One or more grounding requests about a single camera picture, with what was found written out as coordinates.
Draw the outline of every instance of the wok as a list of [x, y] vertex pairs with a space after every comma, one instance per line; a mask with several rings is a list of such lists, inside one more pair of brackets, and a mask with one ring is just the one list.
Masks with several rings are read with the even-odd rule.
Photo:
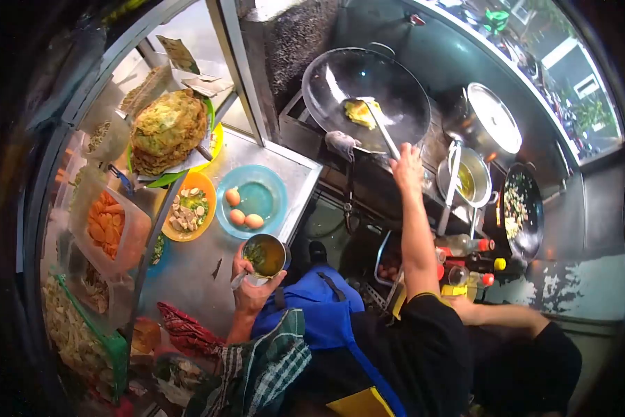
[[[523, 181], [515, 181], [518, 174], [523, 174]], [[517, 192], [524, 197], [523, 204], [528, 213], [523, 229], [512, 239], [507, 238], [504, 229], [506, 187], [517, 187]], [[509, 169], [500, 189], [500, 198], [495, 204], [486, 206], [483, 232], [495, 240], [496, 249], [508, 246], [512, 256], [525, 262], [532, 261], [537, 255], [544, 236], [544, 205], [533, 174], [522, 163], [516, 163]]]
[[430, 102], [417, 79], [392, 58], [368, 49], [340, 48], [321, 54], [303, 74], [302, 93], [322, 129], [339, 130], [372, 152], [388, 152], [388, 148], [379, 129], [369, 130], [345, 116], [347, 99], [374, 97], [397, 147], [404, 142], [416, 144], [430, 125]]

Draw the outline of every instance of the blue plate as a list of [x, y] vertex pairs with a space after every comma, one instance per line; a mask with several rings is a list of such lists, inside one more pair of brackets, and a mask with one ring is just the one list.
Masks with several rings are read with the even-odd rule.
[[[226, 190], [238, 187], [240, 204], [231, 207], [224, 198]], [[245, 215], [258, 214], [264, 225], [258, 229], [235, 226], [229, 213], [239, 209]], [[261, 165], [244, 165], [229, 171], [217, 186], [217, 221], [231, 236], [249, 239], [255, 233], [273, 233], [287, 212], [287, 190], [278, 174]]]

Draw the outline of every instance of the fried omelette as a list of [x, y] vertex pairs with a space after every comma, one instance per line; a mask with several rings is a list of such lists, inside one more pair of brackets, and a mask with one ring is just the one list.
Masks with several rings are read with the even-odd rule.
[[[375, 111], [375, 109], [379, 112], [382, 111], [377, 101], [371, 101], [370, 104], [373, 106], [373, 111]], [[365, 101], [347, 100], [347, 102], [345, 102], [345, 115], [349, 117], [351, 121], [358, 125], [365, 126], [370, 130], [375, 129], [375, 126], [377, 126]]]
[[132, 130], [132, 169], [155, 176], [187, 159], [206, 134], [207, 112], [191, 89], [164, 94], [141, 110]]

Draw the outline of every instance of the pot lid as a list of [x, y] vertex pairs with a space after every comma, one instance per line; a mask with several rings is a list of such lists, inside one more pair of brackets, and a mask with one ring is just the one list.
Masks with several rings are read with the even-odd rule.
[[523, 139], [507, 106], [490, 89], [479, 83], [468, 85], [468, 101], [493, 140], [510, 154], [516, 154]]

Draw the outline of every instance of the brown egg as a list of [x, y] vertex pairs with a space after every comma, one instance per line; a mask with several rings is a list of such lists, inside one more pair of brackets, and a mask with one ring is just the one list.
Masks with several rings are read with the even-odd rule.
[[224, 193], [224, 198], [227, 199], [227, 203], [229, 203], [229, 205], [231, 205], [232, 207], [240, 204], [240, 194], [238, 193], [238, 190], [236, 188], [229, 188]]
[[243, 223], [245, 223], [245, 214], [239, 209], [233, 209], [231, 213], [229, 213], [229, 220], [236, 226], [242, 226]]
[[258, 214], [248, 214], [245, 217], [245, 226], [250, 229], [258, 229], [264, 225], [264, 219]]

